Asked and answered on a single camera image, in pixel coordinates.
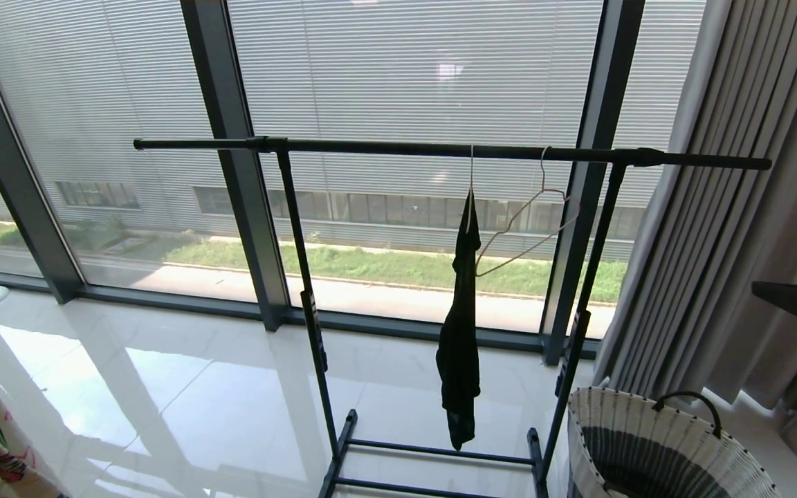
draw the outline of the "woven basket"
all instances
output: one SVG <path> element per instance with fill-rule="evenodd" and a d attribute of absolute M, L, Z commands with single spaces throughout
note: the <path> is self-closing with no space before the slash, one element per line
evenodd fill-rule
<path fill-rule="evenodd" d="M 665 407 L 677 395 L 702 400 L 715 423 Z M 590 387 L 567 404 L 570 497 L 779 497 L 752 454 L 722 431 L 717 410 L 701 394 L 648 400 Z"/>

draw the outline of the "road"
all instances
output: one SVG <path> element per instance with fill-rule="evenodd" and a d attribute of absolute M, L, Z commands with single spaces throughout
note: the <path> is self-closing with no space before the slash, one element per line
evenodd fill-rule
<path fill-rule="evenodd" d="M 248 302 L 257 300 L 248 272 L 149 264 L 144 261 L 86 255 L 80 257 L 80 262 L 86 280 L 93 284 Z M 320 309 L 440 322 L 445 319 L 451 306 L 452 293 L 447 291 L 315 278 L 315 268 L 312 269 L 313 287 Z M 10 248 L 0 248 L 0 271 L 23 275 L 39 274 L 28 252 Z M 291 290 L 291 299 L 296 306 L 300 305 L 302 287 L 299 277 L 288 277 L 288 289 Z M 475 308 L 480 327 L 536 332 L 543 311 L 543 299 L 478 296 Z M 603 337 L 614 318 L 614 307 L 589 305 L 589 312 L 592 313 L 592 319 L 587 336 Z"/>

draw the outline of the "black handle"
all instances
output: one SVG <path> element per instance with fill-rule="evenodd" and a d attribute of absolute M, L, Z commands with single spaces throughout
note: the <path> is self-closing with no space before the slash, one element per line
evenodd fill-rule
<path fill-rule="evenodd" d="M 706 399 L 706 397 L 700 393 L 695 393 L 694 391 L 675 391 L 674 393 L 664 394 L 657 400 L 657 404 L 654 405 L 654 409 L 657 411 L 662 410 L 666 406 L 666 400 L 675 396 L 690 396 L 703 401 L 709 411 L 712 412 L 712 419 L 715 421 L 715 429 L 712 431 L 712 435 L 718 439 L 722 438 L 722 419 L 720 419 L 718 416 L 718 410 L 715 409 L 715 405 L 712 404 L 712 401 Z"/>

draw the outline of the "sheer curtain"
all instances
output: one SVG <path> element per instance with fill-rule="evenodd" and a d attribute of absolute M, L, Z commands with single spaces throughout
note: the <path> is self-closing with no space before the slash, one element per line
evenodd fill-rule
<path fill-rule="evenodd" d="M 648 396 L 709 387 L 728 400 L 746 387 L 773 406 L 797 372 L 797 337 L 788 343 L 773 325 L 781 312 L 749 286 L 797 277 L 797 2 L 706 6 L 670 148 L 769 157 L 774 167 L 666 168 L 596 381 Z M 780 350 L 782 373 L 768 372 L 778 357 L 766 353 Z"/>

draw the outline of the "green lawn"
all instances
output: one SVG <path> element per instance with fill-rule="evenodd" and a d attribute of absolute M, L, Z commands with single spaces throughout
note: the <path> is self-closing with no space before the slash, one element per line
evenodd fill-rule
<path fill-rule="evenodd" d="M 73 248 L 80 252 L 97 252 L 108 240 L 118 240 L 118 227 L 69 227 L 66 236 Z M 0 222 L 0 246 L 22 246 L 23 240 L 13 223 Z M 452 289 L 455 274 L 451 268 L 452 257 L 430 252 L 366 251 L 361 248 L 336 248 L 311 246 L 306 250 L 313 275 L 335 277 L 365 282 L 405 284 Z M 183 235 L 179 237 L 153 237 L 143 246 L 119 255 L 139 261 L 170 262 L 219 268 L 247 268 L 240 243 L 209 240 Z M 297 251 L 292 245 L 282 246 L 285 271 L 300 274 Z M 480 271 L 500 264 L 502 259 L 482 259 Z M 521 294 L 543 296 L 551 261 L 520 259 L 512 264 L 481 277 L 477 290 L 485 293 Z M 592 288 L 594 302 L 617 302 L 620 284 L 626 274 L 625 261 L 604 261 L 598 265 L 598 275 Z"/>

